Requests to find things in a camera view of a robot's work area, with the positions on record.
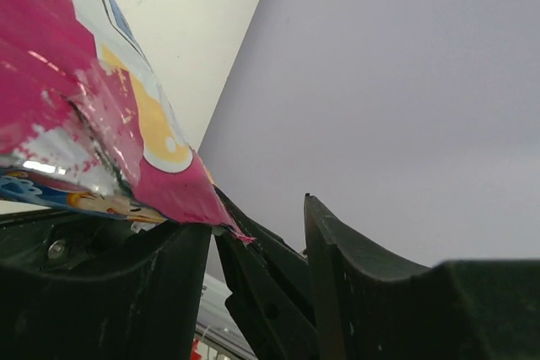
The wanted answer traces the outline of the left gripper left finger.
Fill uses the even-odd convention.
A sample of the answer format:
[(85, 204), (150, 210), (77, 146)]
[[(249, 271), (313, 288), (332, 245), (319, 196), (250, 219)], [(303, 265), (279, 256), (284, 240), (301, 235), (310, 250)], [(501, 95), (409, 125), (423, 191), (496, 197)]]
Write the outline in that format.
[(70, 271), (1, 267), (3, 359), (188, 359), (211, 231), (163, 224)]

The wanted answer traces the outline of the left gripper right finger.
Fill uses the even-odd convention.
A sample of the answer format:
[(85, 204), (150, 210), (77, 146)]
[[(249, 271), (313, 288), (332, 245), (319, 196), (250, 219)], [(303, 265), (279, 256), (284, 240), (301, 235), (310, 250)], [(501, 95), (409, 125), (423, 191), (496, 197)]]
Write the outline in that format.
[(305, 240), (323, 359), (536, 359), (539, 263), (421, 266), (306, 196)]

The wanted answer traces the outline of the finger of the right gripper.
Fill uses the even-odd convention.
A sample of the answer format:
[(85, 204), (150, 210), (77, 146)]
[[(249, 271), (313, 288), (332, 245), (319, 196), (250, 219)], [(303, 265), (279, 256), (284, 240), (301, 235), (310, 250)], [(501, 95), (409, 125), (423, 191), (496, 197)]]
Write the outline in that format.
[(307, 259), (277, 234), (245, 215), (217, 186), (214, 189), (241, 232), (254, 238), (249, 246), (263, 259), (271, 278), (310, 324), (315, 325)]
[(231, 295), (225, 306), (258, 359), (317, 359), (315, 325), (271, 278), (255, 248), (228, 235), (216, 239)]

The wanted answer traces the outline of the pink pet food bag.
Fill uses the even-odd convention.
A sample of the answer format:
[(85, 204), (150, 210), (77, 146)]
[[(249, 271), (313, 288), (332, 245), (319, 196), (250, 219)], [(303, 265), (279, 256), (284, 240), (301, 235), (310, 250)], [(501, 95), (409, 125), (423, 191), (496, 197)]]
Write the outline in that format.
[(116, 0), (1, 0), (1, 198), (249, 241)]

